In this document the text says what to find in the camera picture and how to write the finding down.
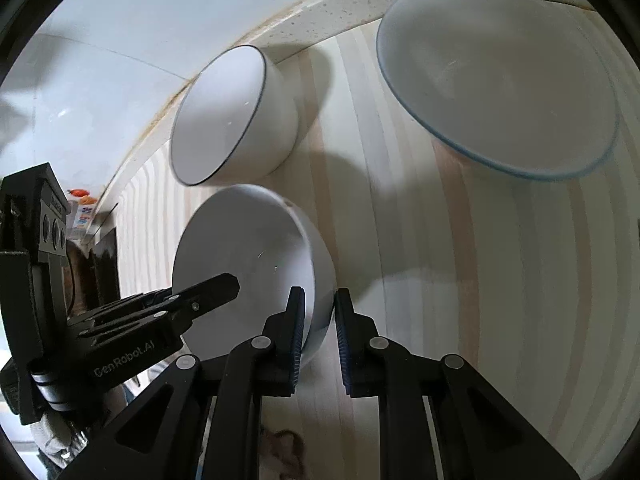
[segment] striped surface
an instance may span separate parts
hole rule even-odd
[[[527,182],[453,155],[390,94],[373,22],[280,64],[300,138],[260,184],[315,222],[338,286],[383,335],[462,354],[590,478],[640,416],[640,74],[597,14],[565,8],[623,112],[594,173]],[[175,181],[167,145],[138,171],[115,211],[124,296],[170,285],[180,234],[213,192]],[[335,329],[296,395],[266,399],[264,420],[305,437],[311,478],[378,477],[377,402],[345,396]]]

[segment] speckled stone edge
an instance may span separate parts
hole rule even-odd
[[[233,45],[252,44],[261,48],[275,63],[363,23],[379,19],[396,0],[303,0],[272,16],[239,38]],[[587,0],[550,0],[591,9]],[[100,197],[97,213],[83,242],[91,244],[100,237],[98,226],[116,206],[120,193],[140,167],[169,140],[178,105],[188,82],[145,129],[121,163]]]

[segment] white wall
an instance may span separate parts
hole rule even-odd
[[[51,162],[96,198],[155,114],[299,0],[65,0],[0,88],[0,176]]]

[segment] round silver pin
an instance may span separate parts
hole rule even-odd
[[[251,346],[254,348],[267,348],[271,344],[271,339],[265,335],[259,335],[251,339]]]
[[[444,357],[444,364],[446,364],[449,368],[459,370],[465,365],[465,360],[458,354],[449,354]]]
[[[196,358],[192,355],[181,355],[175,360],[175,365],[180,368],[180,370],[188,370],[189,368],[193,368],[196,364]]]
[[[375,348],[376,350],[384,350],[389,346],[389,341],[384,337],[375,336],[369,339],[369,346],[371,348]]]

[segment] small white bowl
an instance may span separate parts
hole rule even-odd
[[[559,180],[610,153],[618,104],[576,21],[543,0],[398,0],[376,40],[402,106],[470,158]]]
[[[318,351],[331,321],[335,271],[309,218],[261,186],[221,189],[189,221],[174,260],[178,293],[221,272],[240,283],[235,300],[197,318],[184,333],[201,360],[229,353],[262,333],[265,320],[287,306],[289,290],[305,291],[302,365]]]
[[[236,46],[214,59],[182,100],[171,167],[187,186],[252,182],[287,158],[297,131],[282,74],[258,48]]]

